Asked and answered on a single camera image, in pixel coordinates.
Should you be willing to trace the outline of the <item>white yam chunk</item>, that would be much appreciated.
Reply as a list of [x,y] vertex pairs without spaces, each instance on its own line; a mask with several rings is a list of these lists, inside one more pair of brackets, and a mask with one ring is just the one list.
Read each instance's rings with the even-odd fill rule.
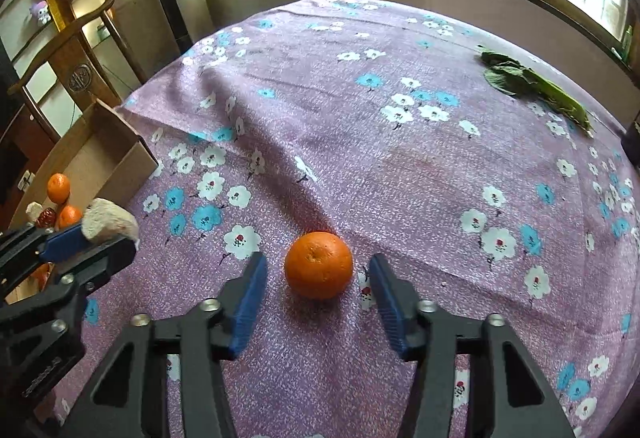
[[139,239],[139,226],[134,215],[108,199],[99,197],[86,208],[80,228],[84,238],[96,244],[119,235],[134,242]]
[[27,220],[31,223],[36,223],[42,212],[43,207],[38,202],[30,202],[25,209]]

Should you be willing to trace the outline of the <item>wooden chair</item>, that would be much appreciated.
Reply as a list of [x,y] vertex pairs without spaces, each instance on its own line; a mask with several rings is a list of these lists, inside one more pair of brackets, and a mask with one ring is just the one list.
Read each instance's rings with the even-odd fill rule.
[[137,80],[141,84],[148,81],[137,57],[134,56],[134,52],[122,38],[122,35],[119,34],[110,14],[108,14],[114,3],[115,0],[105,0],[93,11],[75,18],[65,26],[34,56],[24,74],[6,91],[8,95],[18,94],[22,98],[29,112],[53,143],[58,142],[61,135],[55,130],[46,115],[40,111],[37,102],[27,90],[29,81],[44,64],[51,67],[56,75],[56,82],[63,87],[82,113],[96,101],[101,101],[111,107],[117,107],[122,103],[122,98],[108,82],[104,68],[93,54],[82,31],[82,28],[88,23],[102,20]]

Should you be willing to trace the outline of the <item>cardboard box tray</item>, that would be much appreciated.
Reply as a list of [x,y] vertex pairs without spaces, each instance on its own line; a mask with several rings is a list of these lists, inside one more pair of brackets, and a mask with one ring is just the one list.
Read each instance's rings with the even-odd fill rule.
[[[110,106],[96,101],[43,161],[18,203],[9,227],[19,229],[31,223],[25,213],[30,202],[40,203],[43,209],[51,207],[56,213],[65,205],[73,205],[85,213],[88,205],[99,197],[126,209],[157,166],[158,160],[134,127]],[[62,205],[53,204],[47,195],[47,182],[56,172],[70,179],[70,197]]]

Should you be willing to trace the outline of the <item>green bottle on sill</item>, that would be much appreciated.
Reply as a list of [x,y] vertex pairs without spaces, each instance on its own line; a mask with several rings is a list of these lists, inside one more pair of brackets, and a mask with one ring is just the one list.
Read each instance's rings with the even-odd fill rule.
[[624,62],[627,62],[629,57],[632,37],[634,37],[634,28],[628,25],[622,39],[622,59]]

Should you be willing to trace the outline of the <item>large front orange tangerine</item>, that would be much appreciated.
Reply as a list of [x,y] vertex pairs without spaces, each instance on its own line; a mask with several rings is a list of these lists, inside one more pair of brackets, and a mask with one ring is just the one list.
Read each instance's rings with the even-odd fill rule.
[[73,205],[65,205],[58,212],[58,228],[64,230],[71,227],[73,224],[80,222],[83,215],[80,208]]

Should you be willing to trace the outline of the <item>purple plush toy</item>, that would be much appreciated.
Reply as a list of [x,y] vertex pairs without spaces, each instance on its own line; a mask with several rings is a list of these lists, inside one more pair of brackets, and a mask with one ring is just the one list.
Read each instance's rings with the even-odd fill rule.
[[47,25],[52,20],[49,5],[44,0],[34,3],[30,7],[30,14],[39,26]]

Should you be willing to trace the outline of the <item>white yam chunk back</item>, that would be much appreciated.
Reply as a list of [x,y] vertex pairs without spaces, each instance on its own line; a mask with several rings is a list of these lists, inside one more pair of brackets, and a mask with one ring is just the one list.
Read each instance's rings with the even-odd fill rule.
[[134,215],[108,199],[99,197],[86,208],[80,228],[84,238],[96,244],[119,235],[134,242],[139,239],[139,226]]

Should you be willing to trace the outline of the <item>dried red date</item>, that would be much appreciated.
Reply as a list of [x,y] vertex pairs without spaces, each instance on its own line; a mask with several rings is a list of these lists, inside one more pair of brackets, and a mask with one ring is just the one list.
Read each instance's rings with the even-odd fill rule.
[[51,207],[47,207],[39,214],[35,221],[35,225],[40,229],[54,229],[56,219],[58,219],[56,211]]

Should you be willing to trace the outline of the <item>dark small jar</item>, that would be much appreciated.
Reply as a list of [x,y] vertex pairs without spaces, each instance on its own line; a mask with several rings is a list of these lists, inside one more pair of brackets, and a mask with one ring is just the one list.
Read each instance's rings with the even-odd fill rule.
[[620,140],[623,150],[634,167],[640,167],[640,113],[634,117],[632,123]]

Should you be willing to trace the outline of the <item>green leafy vegetable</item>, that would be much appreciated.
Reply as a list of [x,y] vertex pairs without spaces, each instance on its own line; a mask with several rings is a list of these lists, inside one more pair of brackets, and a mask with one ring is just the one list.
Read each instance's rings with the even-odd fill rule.
[[588,113],[582,103],[532,68],[509,55],[490,50],[480,51],[480,60],[485,65],[485,80],[493,88],[512,98],[536,98],[553,112],[572,120],[583,132],[591,130]]

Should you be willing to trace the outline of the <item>purple floral tablecloth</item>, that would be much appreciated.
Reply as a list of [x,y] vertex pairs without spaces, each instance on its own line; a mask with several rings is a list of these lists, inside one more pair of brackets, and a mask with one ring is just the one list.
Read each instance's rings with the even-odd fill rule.
[[[585,107],[591,130],[484,77],[509,55]],[[413,377],[369,285],[384,254],[463,317],[503,314],[578,437],[604,432],[639,372],[639,173],[622,127],[532,54],[435,13],[302,0],[198,42],[125,103],[158,160],[130,203],[137,258],[88,301],[65,418],[134,314],[183,314],[250,253],[268,285],[250,344],[224,368],[243,437],[391,437]],[[341,295],[292,291],[309,232],[352,253]]]

